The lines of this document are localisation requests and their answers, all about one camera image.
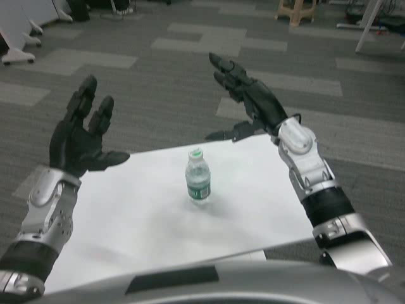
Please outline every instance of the robot wrist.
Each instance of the robot wrist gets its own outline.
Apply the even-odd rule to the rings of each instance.
[[[42,243],[59,254],[72,234],[80,185],[78,178],[66,172],[45,169],[30,193],[29,211],[15,241]]]

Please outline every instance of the robotic arm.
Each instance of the robotic arm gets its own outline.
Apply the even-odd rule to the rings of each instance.
[[[214,73],[216,81],[233,100],[244,103],[253,123],[238,123],[232,131],[215,132],[207,139],[235,142],[264,129],[289,168],[290,181],[322,250],[320,262],[363,275],[390,266],[388,256],[319,155],[314,132],[301,125],[301,115],[288,117],[269,88],[248,77],[237,63],[212,53],[209,60],[218,70]]]
[[[107,96],[94,112],[89,129],[83,128],[96,87],[97,80],[89,76],[73,94],[53,133],[49,168],[30,193],[20,233],[0,259],[0,303],[22,303],[44,293],[44,283],[72,234],[79,178],[88,170],[105,170],[129,158],[127,153],[102,152],[112,97]]]

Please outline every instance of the black panel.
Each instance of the black panel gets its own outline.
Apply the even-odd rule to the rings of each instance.
[[[19,241],[0,258],[0,269],[30,274],[45,282],[57,257],[58,253],[44,244]]]
[[[214,266],[160,272],[158,274],[147,274],[135,277],[125,294],[218,281],[218,273]]]

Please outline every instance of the silver metal forearm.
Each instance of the silver metal forearm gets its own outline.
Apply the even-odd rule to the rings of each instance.
[[[281,124],[278,140],[278,152],[290,169],[289,177],[301,202],[325,189],[340,187],[328,163],[318,153],[318,141],[312,130],[303,127],[296,118],[288,118]],[[355,233],[364,237],[348,241]],[[321,223],[314,227],[313,235],[318,246],[325,249],[324,255],[338,269],[367,274],[391,265],[358,213]],[[336,245],[338,239],[346,241]]]
[[[45,285],[37,277],[11,270],[0,270],[0,293],[36,297],[43,295],[44,292]]]
[[[389,257],[358,213],[342,215],[316,226],[313,229],[313,236],[315,239],[328,244],[342,236],[356,232],[361,232],[367,237],[355,242],[326,248],[324,255],[328,254],[338,269],[357,274],[367,274],[380,267],[392,265]]]
[[[290,181],[300,201],[323,189],[339,186],[318,153],[318,141],[312,130],[291,117],[282,123],[278,138],[278,153],[290,169]]]
[[[81,181],[54,168],[45,169],[28,199],[28,214],[15,241],[46,244],[58,253],[69,240]]]

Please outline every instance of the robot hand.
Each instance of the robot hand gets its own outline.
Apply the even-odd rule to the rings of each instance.
[[[49,166],[81,177],[87,170],[98,171],[119,165],[129,158],[124,152],[102,152],[102,136],[108,130],[113,114],[114,100],[107,96],[94,112],[89,130],[83,120],[90,113],[97,80],[88,76],[67,106],[67,113],[56,126],[49,145]]]
[[[247,76],[243,67],[233,61],[210,53],[211,64],[219,70],[214,73],[215,80],[223,86],[237,103],[243,102],[247,115],[253,120],[238,123],[233,131],[220,131],[207,136],[209,140],[232,139],[238,141],[264,129],[271,135],[277,135],[280,124],[287,119],[282,105],[260,80]]]

